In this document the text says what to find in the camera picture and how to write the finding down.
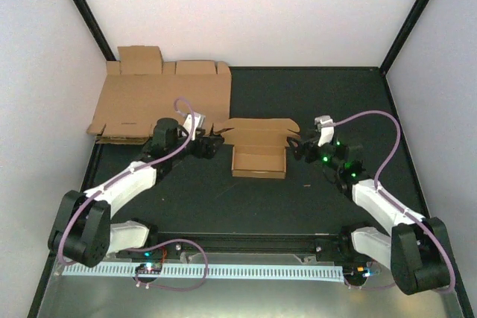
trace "cardboard box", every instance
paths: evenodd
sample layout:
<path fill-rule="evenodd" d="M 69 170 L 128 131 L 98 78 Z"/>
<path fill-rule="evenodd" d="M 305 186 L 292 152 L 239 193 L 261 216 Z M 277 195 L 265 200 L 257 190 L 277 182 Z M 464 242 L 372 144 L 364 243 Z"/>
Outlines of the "cardboard box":
<path fill-rule="evenodd" d="M 203 127 L 230 117 L 232 76 L 226 63 L 163 62 L 157 46 L 119 47 L 121 61 L 107 62 L 107 77 L 87 132 L 98 143 L 143 144 L 160 118 L 183 118 L 173 108 L 177 97 L 206 116 Z M 188 112 L 180 104 L 183 112 Z"/>
<path fill-rule="evenodd" d="M 231 118 L 215 125 L 214 131 L 233 145 L 234 177 L 284 179 L 286 137 L 300 137 L 298 124 L 289 118 Z"/>

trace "robotic arm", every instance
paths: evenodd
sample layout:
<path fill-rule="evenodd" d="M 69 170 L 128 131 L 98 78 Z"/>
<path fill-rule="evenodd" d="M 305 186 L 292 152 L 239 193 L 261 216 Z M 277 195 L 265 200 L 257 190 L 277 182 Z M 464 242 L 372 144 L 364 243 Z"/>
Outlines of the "robotic arm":
<path fill-rule="evenodd" d="M 315 128 L 309 135 L 305 141 L 288 137 L 295 159 L 305 157 L 308 163 L 322 161 L 325 174 L 333 175 L 338 190 L 369 212 L 387 232 L 384 235 L 372 226 L 355 229 L 350 233 L 350 249 L 386 266 L 397 286 L 406 294 L 449 285 L 449 262 L 445 262 L 419 225 L 421 223 L 429 229 L 447 255 L 452 257 L 443 222 L 436 217 L 427 219 L 410 210 L 380 182 L 372 180 L 362 166 L 362 146 L 345 144 L 337 139 L 329 116 L 316 118 Z"/>
<path fill-rule="evenodd" d="M 183 126 L 172 118 L 158 120 L 153 137 L 144 146 L 141 156 L 121 173 L 83 193 L 77 191 L 66 193 L 48 239 L 48 248 L 55 253 L 58 252 L 60 240 L 72 215 L 82 203 L 99 191 L 101 193 L 94 197 L 76 220 L 66 239 L 63 254 L 85 266 L 94 267 L 111 252 L 143 247 L 150 235 L 150 225 L 136 221 L 111 224 L 111 219 L 135 196 L 160 182 L 171 171 L 174 160 L 191 154 L 206 159 L 215 155 L 224 139 L 220 136 L 204 136 L 205 131 L 201 129 L 204 119 L 205 116 L 195 113 L 194 128 L 190 114 Z M 184 150 L 169 160 L 152 166 L 147 165 L 176 150 L 184 143 L 190 131 L 192 140 Z"/>

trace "black table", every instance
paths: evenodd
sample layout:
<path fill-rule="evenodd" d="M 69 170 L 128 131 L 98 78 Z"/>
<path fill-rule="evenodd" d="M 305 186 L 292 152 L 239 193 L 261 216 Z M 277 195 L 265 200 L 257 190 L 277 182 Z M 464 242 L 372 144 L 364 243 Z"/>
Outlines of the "black table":
<path fill-rule="evenodd" d="M 377 68 L 231 69 L 231 118 L 292 118 L 306 130 L 318 115 L 339 121 L 380 109 L 397 116 L 387 81 Z M 364 165 L 370 174 L 388 155 L 396 135 L 393 123 L 379 115 L 357 119 L 335 131 L 364 145 Z M 140 150 L 135 145 L 97 144 L 82 190 L 122 171 Z M 230 252 L 258 248 L 293 252 L 300 240 L 305 242 L 317 233 L 337 234 L 342 226 L 368 222 L 380 228 L 327 181 L 320 163 L 297 162 L 288 153 L 283 180 L 234 178 L 231 156 L 232 148 L 223 146 L 214 159 L 177 162 L 159 185 L 122 208 L 114 222 L 140 218 L 157 225 L 163 238 L 192 238 Z M 409 208 L 429 216 L 404 139 L 380 181 Z M 42 300 L 53 261 L 51 256 L 31 313 Z M 456 291 L 461 307 L 469 308 L 460 275 Z"/>

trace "black metal frame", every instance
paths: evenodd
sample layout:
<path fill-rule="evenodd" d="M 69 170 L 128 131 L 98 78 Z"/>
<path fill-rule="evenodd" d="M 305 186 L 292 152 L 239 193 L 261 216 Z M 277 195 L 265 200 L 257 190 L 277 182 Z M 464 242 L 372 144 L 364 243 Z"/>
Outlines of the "black metal frame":
<path fill-rule="evenodd" d="M 111 51 L 110 46 L 108 45 L 98 23 L 95 20 L 95 17 L 92 14 L 92 11 L 90 10 L 88 4 L 86 3 L 86 0 L 73 0 L 73 2 L 76 4 L 78 7 L 78 10 L 80 11 L 80 14 L 82 15 L 86 25 L 88 26 L 89 30 L 91 31 L 93 37 L 95 38 L 96 42 L 98 43 L 99 48 L 103 52 L 103 55 L 106 60 L 116 60 L 114 57 L 113 52 Z M 397 115 L 396 107 L 393 101 L 393 98 L 391 96 L 391 91 L 388 86 L 388 81 L 386 79 L 386 74 L 389 71 L 389 68 L 392 66 L 393 62 L 397 58 L 400 50 L 405 44 L 405 41 L 407 40 L 409 34 L 411 33 L 413 27 L 416 25 L 418 19 L 420 18 L 420 15 L 422 14 L 424 8 L 428 4 L 429 0 L 416 0 L 414 3 L 411 12 L 408 14 L 404 24 L 401 27 L 401 30 L 399 31 L 396 39 L 394 40 L 393 45 L 391 46 L 388 54 L 386 55 L 385 60 L 381 64 L 379 70 L 382 74 L 382 80 L 383 83 L 385 84 L 386 92 L 388 94 L 388 99 L 389 103 L 391 104 L 392 112 L 393 115 L 399 120 L 399 117 Z M 418 190 L 420 201 L 423 204 L 423 213 L 425 216 L 429 216 L 429 211 L 427 209 L 423 192 L 421 190 L 421 187 L 419 185 L 418 179 L 417 179 L 417 174 L 414 168 L 414 165 L 412 164 L 411 161 L 411 155 L 409 153 L 408 145 L 405 141 L 404 146 L 405 146 L 405 154 L 406 157 L 410 163 L 410 168 L 412 170 L 412 175 L 414 178 L 414 185 Z M 96 169 L 98 167 L 99 160 L 101 158 L 101 151 L 102 151 L 102 144 L 95 144 L 92 155 L 88 164 L 88 167 L 86 169 L 86 175 L 83 181 L 83 185 L 81 186 L 81 190 L 84 191 L 88 187 L 92 185 L 92 181 L 94 180 Z M 173 237 L 175 235 L 182 235 L 184 236 L 184 233 L 163 233 L 163 235 L 167 235 L 168 237 Z M 268 245 L 271 242 L 273 242 L 272 247 L 268 247 L 270 252 L 285 252 L 285 251 L 294 251 L 294 250 L 299 250 L 302 252 L 309 252 L 310 248 L 309 247 L 312 239 L 316 239 L 316 237 L 308 237 L 308 236 L 300 236 L 297 238 L 296 236 L 293 237 L 288 237 L 290 235 L 271 235 L 270 237 L 261 235 L 260 237 L 257 235 L 241 235 L 240 238 L 236 237 L 234 235 L 227 235 L 226 238 L 224 237 L 219 237 L 214 234 L 190 234 L 191 238 L 194 238 L 195 240 L 199 241 L 204 241 L 203 244 L 205 246 L 210 246 L 212 245 L 217 245 L 218 240 L 220 241 L 219 245 L 227 250 L 227 246 L 229 249 L 233 247 L 234 252 L 237 252 L 238 249 L 242 249 L 243 251 L 249 251 L 250 249 L 257 248 L 257 243 L 258 245 L 264 249 L 263 245 Z M 46 289 L 46 286 L 48 284 L 48 279 L 49 276 L 51 275 L 51 271 L 54 266 L 54 256 L 50 255 L 48 257 L 48 260 L 45 265 L 45 269 L 43 270 L 42 277 L 40 279 L 39 286 L 37 288 L 37 291 L 35 293 L 34 300 L 32 302 L 31 309 L 29 311 L 28 316 L 29 317 L 35 317 L 37 315 L 37 312 L 40 309 L 41 301 L 44 296 L 44 292 Z M 455 273 L 456 273 L 456 286 L 455 286 L 455 291 L 458 296 L 458 301 L 460 303 L 461 309 L 463 311 L 463 314 L 465 317 L 474 317 L 472 308 L 470 306 L 470 301 L 468 299 L 467 293 L 464 288 L 464 284 L 462 282 L 461 275 L 458 271 L 458 268 L 455 267 Z"/>

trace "flattened cardboard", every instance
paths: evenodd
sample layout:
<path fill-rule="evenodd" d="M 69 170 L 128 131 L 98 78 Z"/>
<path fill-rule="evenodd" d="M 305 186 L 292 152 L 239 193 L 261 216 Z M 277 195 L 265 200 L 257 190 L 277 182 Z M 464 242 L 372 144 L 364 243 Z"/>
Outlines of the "flattened cardboard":
<path fill-rule="evenodd" d="M 203 128 L 230 117 L 232 76 L 226 63 L 163 62 L 156 46 L 120 47 L 121 61 L 107 62 L 107 77 L 87 132 L 99 143 L 143 144 L 160 118 L 183 118 L 174 111 L 178 97 L 206 116 Z M 179 108 L 188 112 L 185 104 Z"/>
<path fill-rule="evenodd" d="M 287 136 L 299 138 L 289 118 L 231 118 L 214 127 L 225 144 L 233 144 L 234 177 L 285 179 Z"/>

